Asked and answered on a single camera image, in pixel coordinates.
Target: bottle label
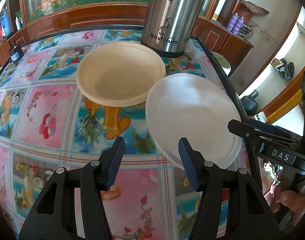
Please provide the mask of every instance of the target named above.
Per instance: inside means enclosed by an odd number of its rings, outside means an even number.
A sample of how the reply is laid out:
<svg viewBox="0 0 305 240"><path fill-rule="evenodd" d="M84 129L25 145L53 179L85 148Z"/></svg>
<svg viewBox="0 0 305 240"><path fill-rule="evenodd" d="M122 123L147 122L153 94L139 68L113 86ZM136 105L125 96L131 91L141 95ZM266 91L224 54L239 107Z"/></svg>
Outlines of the bottle label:
<svg viewBox="0 0 305 240"><path fill-rule="evenodd" d="M11 57L11 60L12 61L15 61L16 59L18 59L19 58L19 53L18 52L16 52L15 54L13 54L12 56L10 56Z"/></svg>

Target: white bottle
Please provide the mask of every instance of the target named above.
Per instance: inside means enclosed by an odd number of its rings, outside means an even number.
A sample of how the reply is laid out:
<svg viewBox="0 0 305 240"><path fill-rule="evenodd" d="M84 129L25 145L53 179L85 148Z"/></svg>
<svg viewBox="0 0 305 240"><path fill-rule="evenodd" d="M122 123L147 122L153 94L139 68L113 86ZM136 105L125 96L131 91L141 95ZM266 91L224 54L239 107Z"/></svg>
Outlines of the white bottle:
<svg viewBox="0 0 305 240"><path fill-rule="evenodd" d="M20 20L18 16L16 16L16 26L17 26L17 30L20 30Z"/></svg>

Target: kettle base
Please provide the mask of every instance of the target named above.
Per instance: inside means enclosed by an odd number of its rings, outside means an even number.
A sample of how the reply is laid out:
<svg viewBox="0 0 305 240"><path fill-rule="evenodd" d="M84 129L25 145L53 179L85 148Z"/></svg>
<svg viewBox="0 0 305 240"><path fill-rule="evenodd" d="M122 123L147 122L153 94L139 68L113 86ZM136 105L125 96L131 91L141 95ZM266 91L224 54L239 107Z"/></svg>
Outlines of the kettle base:
<svg viewBox="0 0 305 240"><path fill-rule="evenodd" d="M142 40L140 41L140 43L150 49L152 49L154 52L156 52L160 57L166 57L166 58L176 58L176 57L180 57L184 54L185 51L183 52L167 52L167 51L163 51L163 50L159 50L159 49L155 49L149 45L147 45L145 42L143 42Z"/></svg>

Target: blue gripper pad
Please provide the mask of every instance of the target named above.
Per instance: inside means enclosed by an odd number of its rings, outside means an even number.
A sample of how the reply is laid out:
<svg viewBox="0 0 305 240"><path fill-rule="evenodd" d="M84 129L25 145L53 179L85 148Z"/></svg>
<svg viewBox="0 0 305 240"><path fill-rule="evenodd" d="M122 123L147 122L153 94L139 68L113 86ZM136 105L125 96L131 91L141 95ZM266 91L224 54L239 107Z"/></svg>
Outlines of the blue gripper pad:
<svg viewBox="0 0 305 240"><path fill-rule="evenodd" d="M105 187L107 187L108 189L110 189L110 187L115 183L120 163L125 152L125 140L122 137L118 136L115 142L113 143L110 151L113 156L108 166L107 180L105 183Z"/></svg>
<svg viewBox="0 0 305 240"><path fill-rule="evenodd" d="M198 178L199 163L195 151L191 148L187 138L181 138L178 142L178 151L183 163L190 186L199 191L200 183Z"/></svg>

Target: bottle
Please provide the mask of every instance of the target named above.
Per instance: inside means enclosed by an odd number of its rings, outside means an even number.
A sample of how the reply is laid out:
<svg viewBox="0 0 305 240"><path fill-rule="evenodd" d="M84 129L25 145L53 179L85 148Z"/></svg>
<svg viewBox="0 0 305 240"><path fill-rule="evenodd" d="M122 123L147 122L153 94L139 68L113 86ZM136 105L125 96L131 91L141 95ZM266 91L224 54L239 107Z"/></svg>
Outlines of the bottle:
<svg viewBox="0 0 305 240"><path fill-rule="evenodd" d="M240 31L240 29L242 28L244 22L245 22L244 17L239 17L235 26L232 29L232 33L237 34Z"/></svg>
<svg viewBox="0 0 305 240"><path fill-rule="evenodd" d="M17 26L17 30L20 30L20 20L18 16L16 16L16 26Z"/></svg>
<svg viewBox="0 0 305 240"><path fill-rule="evenodd" d="M232 17L230 18L229 24L227 25L227 30L231 31L233 29L233 27L235 26L237 20L238 20L238 13L235 13L232 15Z"/></svg>

